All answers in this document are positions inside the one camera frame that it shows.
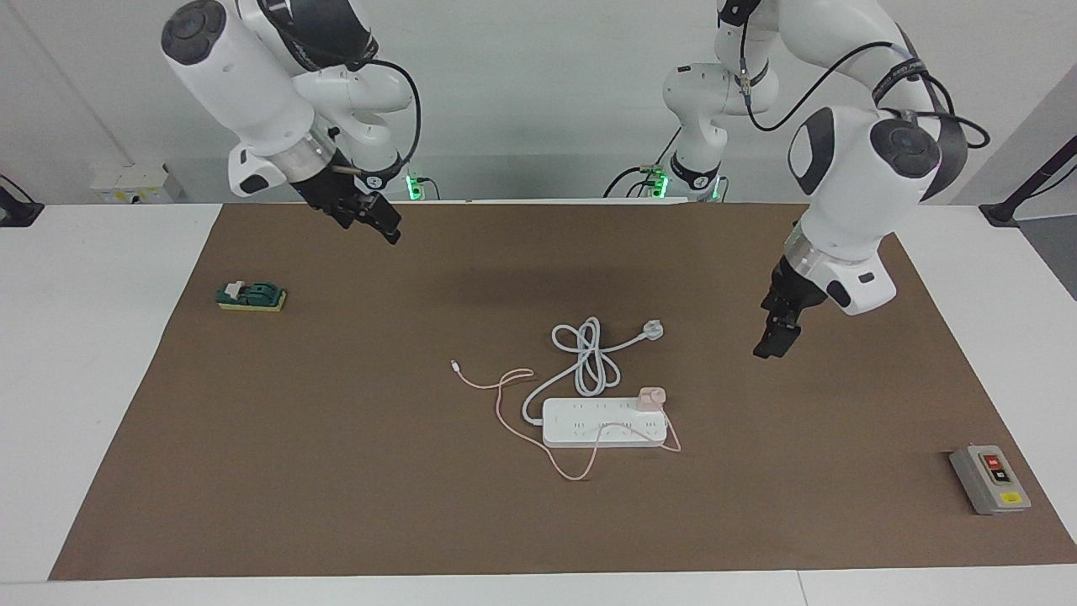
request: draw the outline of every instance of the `green indicator light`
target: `green indicator light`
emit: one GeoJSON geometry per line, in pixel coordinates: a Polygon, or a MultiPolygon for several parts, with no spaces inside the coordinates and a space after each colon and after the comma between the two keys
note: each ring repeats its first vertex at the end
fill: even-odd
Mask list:
{"type": "Polygon", "coordinates": [[[411,177],[411,174],[406,175],[407,179],[407,193],[412,200],[422,197],[422,186],[411,177]]]}

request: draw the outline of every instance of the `pink plug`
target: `pink plug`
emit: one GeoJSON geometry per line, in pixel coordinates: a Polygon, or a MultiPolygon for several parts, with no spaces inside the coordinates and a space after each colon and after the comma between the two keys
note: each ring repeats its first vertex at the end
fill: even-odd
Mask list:
{"type": "Polygon", "coordinates": [[[661,387],[644,387],[640,390],[640,399],[635,409],[640,412],[661,412],[666,405],[666,391],[661,387]]]}

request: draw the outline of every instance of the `power outlet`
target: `power outlet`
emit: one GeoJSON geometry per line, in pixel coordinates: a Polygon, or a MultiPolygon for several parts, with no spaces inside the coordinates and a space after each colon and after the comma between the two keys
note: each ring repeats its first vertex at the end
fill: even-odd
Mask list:
{"type": "Polygon", "coordinates": [[[596,439],[600,449],[661,446],[666,414],[640,411],[638,403],[639,398],[549,398],[542,406],[542,441],[551,449],[590,449],[596,439]]]}

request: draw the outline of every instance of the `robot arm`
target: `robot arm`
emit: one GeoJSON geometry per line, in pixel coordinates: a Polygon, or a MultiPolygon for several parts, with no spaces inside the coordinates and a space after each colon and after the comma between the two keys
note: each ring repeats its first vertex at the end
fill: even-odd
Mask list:
{"type": "Polygon", "coordinates": [[[697,173],[716,172],[725,138],[714,144],[707,129],[719,129],[718,116],[746,114],[761,130],[789,117],[773,126],[756,119],[777,98],[767,54],[778,36],[827,75],[837,71],[862,83],[876,109],[823,108],[794,136],[788,165],[810,206],[763,301],[767,330],[755,349],[763,358],[783,356],[800,334],[800,313],[827,297],[856,315],[895,296],[879,242],[956,178],[968,147],[949,94],[940,87],[943,107],[933,88],[938,82],[876,0],[718,0],[718,62],[679,68],[667,79],[667,104],[684,132],[670,173],[698,179],[674,183],[693,189],[704,181],[697,173]],[[693,170],[679,171],[677,163],[693,170]]]}
{"type": "Polygon", "coordinates": [[[415,145],[402,158],[377,114],[408,107],[411,91],[374,58],[356,4],[270,1],[196,0],[162,32],[169,66],[239,138],[228,158],[233,191],[288,182],[342,227],[366,223],[395,243],[401,216],[382,192],[403,181],[415,145]],[[302,43],[316,32],[318,46],[302,43]],[[340,67],[341,57],[354,59],[340,67]]]}

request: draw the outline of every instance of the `white wall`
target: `white wall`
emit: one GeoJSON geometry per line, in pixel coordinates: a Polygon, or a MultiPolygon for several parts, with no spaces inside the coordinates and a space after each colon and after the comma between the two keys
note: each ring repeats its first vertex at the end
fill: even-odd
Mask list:
{"type": "MultiPolygon", "coordinates": [[[[1069,69],[1077,55],[1077,3],[882,3],[962,112],[996,137],[987,153],[971,154],[961,180],[937,198],[947,202],[1069,69]]],[[[0,169],[46,201],[85,201],[90,165],[123,163],[126,153],[138,161],[167,161],[194,199],[230,198],[223,161],[234,137],[159,54],[160,26],[180,4],[0,0],[0,169]],[[9,18],[12,10],[20,17],[9,18]]],[[[661,100],[666,73],[713,57],[714,0],[367,4],[383,55],[407,66],[421,87],[426,112],[418,165],[451,197],[600,194],[618,168],[653,160],[676,127],[661,100]]],[[[781,112],[821,71],[781,47],[772,67],[783,83],[781,112]]],[[[835,102],[869,101],[864,89],[836,79],[810,107],[835,102]]],[[[410,117],[393,124],[405,144],[410,117]]],[[[796,199],[784,153],[797,121],[769,135],[742,118],[724,124],[730,198],[796,199]]],[[[294,194],[282,187],[266,197],[294,194]]]]}

